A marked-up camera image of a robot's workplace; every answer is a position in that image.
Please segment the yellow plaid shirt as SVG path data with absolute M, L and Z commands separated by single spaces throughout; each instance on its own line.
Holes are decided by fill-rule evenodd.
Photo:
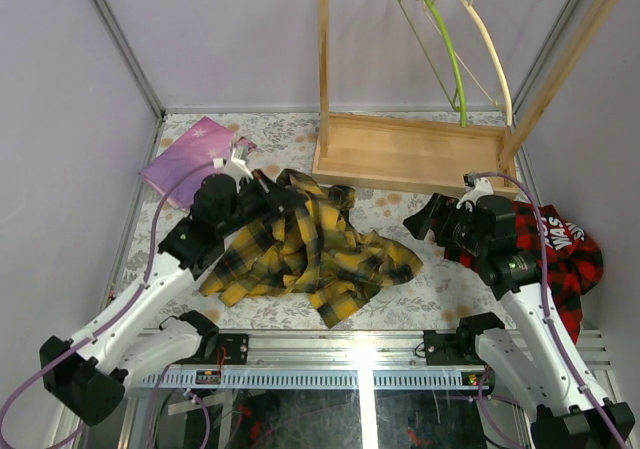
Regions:
M 293 169 L 283 170 L 276 183 L 302 196 L 303 205 L 271 223 L 242 228 L 200 286 L 202 295 L 218 295 L 232 307 L 246 297 L 305 294 L 332 328 L 381 290 L 421 271 L 421 259 L 405 245 L 353 227 L 353 188 L 323 187 Z

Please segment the red black plaid shirt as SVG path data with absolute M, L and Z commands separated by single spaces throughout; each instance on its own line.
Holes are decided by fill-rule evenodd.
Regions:
M 512 200 L 516 214 L 517 247 L 535 254 L 542 267 L 541 245 L 533 206 Z M 562 218 L 553 205 L 541 206 L 547 254 L 547 280 L 555 307 L 571 340 L 577 343 L 583 310 L 581 297 L 602 279 L 603 254 L 596 241 L 578 225 Z M 478 272 L 475 258 L 459 249 L 445 249 L 444 258 Z

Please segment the cream clothes hanger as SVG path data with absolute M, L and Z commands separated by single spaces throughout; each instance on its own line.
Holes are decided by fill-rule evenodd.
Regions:
M 457 59 L 458 62 L 460 62 L 462 64 L 463 69 L 467 72 L 467 74 L 471 77 L 472 81 L 476 84 L 476 86 L 481 90 L 481 92 L 484 94 L 484 96 L 499 110 L 501 110 L 503 112 L 504 115 L 504 122 L 505 125 L 510 128 L 513 124 L 513 117 L 514 117 L 514 113 L 513 113 L 513 103 L 512 103 L 512 97 L 511 97 L 511 91 L 509 88 L 509 84 L 501 63 L 501 60 L 499 58 L 499 55 L 497 53 L 497 50 L 495 48 L 495 45 L 493 43 L 493 40 L 491 38 L 491 35 L 485 25 L 485 23 L 483 22 L 482 18 L 479 16 L 479 14 L 477 13 L 476 9 L 474 8 L 474 0 L 456 0 L 468 13 L 468 15 L 470 16 L 470 18 L 472 19 L 472 21 L 474 22 L 474 24 L 476 25 L 478 32 L 483 40 L 483 43 L 486 47 L 486 50 L 489 54 L 489 57 L 491 59 L 491 62 L 493 64 L 494 70 L 496 72 L 496 76 L 500 85 L 500 89 L 502 92 L 502 96 L 503 96 L 503 100 L 504 103 L 500 104 L 498 102 L 497 99 L 492 98 L 488 91 L 481 85 L 481 83 L 478 81 L 477 77 L 473 74 L 473 72 L 468 68 L 468 66 L 466 65 L 466 63 L 463 61 L 463 59 L 459 56 L 459 54 L 457 52 L 454 52 L 454 56 Z

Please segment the green clothes hanger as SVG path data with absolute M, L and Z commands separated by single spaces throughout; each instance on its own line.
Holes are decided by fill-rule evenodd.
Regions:
M 455 45 L 451 38 L 447 24 L 445 23 L 443 16 L 438 9 L 435 0 L 417 0 L 422 4 L 424 17 L 428 22 L 431 22 L 434 26 L 434 31 L 438 36 L 439 41 L 442 43 L 444 52 L 446 53 L 446 59 L 448 67 L 451 72 L 453 80 L 453 90 L 450 91 L 445 81 L 444 74 L 439 69 L 439 66 L 435 60 L 435 56 L 431 53 L 426 39 L 423 37 L 421 31 L 418 29 L 417 23 L 409 14 L 409 10 L 406 8 L 404 0 L 396 0 L 398 6 L 409 25 L 411 32 L 417 40 L 417 43 L 426 58 L 426 61 L 433 72 L 437 84 L 442 90 L 446 101 L 450 108 L 458 114 L 459 125 L 464 128 L 468 123 L 467 114 L 467 98 L 466 88 L 461 73 L 460 63 L 458 61 Z

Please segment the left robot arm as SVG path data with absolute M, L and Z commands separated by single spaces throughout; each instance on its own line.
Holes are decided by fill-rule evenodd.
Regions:
M 224 252 L 225 239 L 254 222 L 272 222 L 306 198 L 254 170 L 242 182 L 228 174 L 203 180 L 187 216 L 159 243 L 151 264 L 106 309 L 69 339 L 40 348 L 43 384 L 82 422 L 104 421 L 129 389 L 180 361 L 212 361 L 219 329 L 190 310 L 146 341 L 138 338 L 160 307 L 188 288 Z

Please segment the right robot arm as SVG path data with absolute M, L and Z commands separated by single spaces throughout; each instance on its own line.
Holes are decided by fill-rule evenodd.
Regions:
M 527 414 L 537 448 L 623 448 L 635 425 L 625 402 L 613 401 L 571 340 L 537 257 L 517 245 L 516 213 L 498 195 L 433 195 L 404 226 L 438 246 L 463 250 L 515 323 L 519 349 L 493 313 L 463 319 L 455 348 L 467 363 L 488 365 Z

